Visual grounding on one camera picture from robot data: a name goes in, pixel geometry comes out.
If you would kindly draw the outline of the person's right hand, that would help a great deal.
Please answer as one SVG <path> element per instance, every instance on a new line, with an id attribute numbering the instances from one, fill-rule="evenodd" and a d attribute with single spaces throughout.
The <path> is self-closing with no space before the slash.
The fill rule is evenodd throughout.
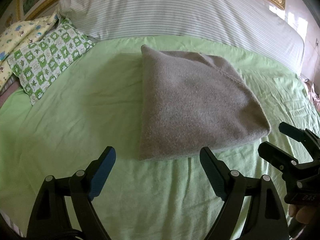
<path id="1" fill-rule="evenodd" d="M 289 216 L 295 218 L 296 221 L 302 224 L 309 224 L 313 219 L 316 210 L 308 206 L 296 206 L 293 204 L 289 205 Z"/>

